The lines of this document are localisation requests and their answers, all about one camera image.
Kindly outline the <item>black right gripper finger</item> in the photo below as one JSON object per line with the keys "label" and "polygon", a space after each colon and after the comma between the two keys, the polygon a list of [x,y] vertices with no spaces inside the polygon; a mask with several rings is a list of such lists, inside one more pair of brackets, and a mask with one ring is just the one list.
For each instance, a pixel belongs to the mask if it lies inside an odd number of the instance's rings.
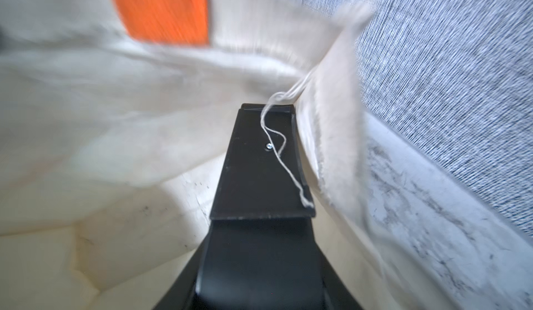
{"label": "black right gripper finger", "polygon": [[158,309],[359,309],[315,242],[316,212],[296,140],[295,108],[274,107],[277,159],[260,127],[259,104],[238,111],[207,236]]}

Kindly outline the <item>canvas bag orange handles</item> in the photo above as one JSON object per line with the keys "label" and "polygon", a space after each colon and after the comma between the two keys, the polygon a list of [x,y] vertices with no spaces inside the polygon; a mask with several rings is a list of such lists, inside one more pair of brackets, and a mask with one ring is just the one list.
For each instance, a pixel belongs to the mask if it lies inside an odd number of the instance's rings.
{"label": "canvas bag orange handles", "polygon": [[373,5],[209,0],[207,47],[145,44],[112,0],[1,0],[1,308],[150,309],[207,234],[242,103],[301,84],[319,245],[365,309],[457,303],[368,211],[355,46]]}

